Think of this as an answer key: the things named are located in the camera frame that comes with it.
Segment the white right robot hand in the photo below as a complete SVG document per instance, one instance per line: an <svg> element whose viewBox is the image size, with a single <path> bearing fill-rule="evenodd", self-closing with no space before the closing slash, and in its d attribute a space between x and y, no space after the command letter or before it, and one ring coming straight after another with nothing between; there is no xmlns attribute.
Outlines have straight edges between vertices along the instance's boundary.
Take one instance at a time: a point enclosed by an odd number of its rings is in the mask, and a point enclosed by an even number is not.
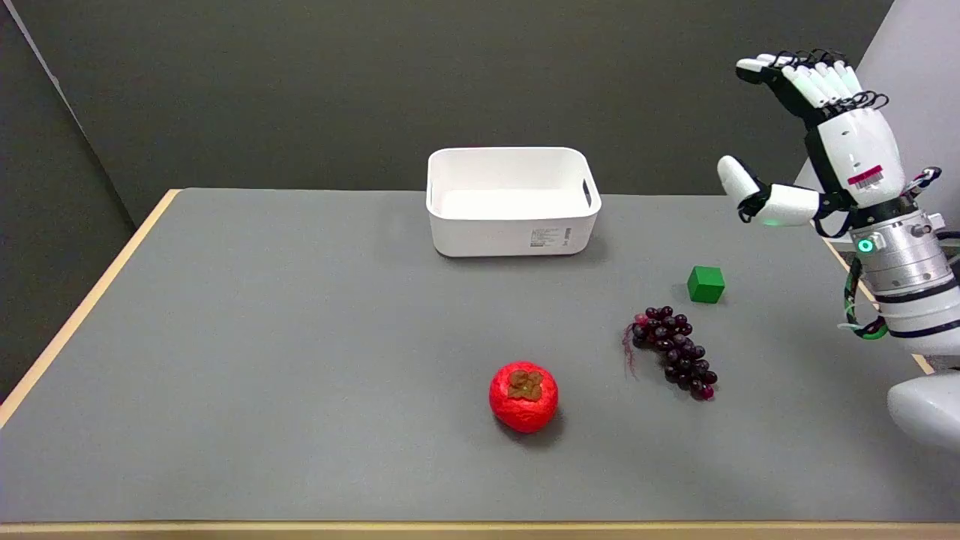
<svg viewBox="0 0 960 540"><path fill-rule="evenodd" d="M816 224L901 197L910 187L894 133L881 112L888 97L864 89L834 50L782 51L741 58L741 81L767 86L802 120L803 144L820 189L764 184L739 158L718 160L717 174L743 223Z"/></svg>

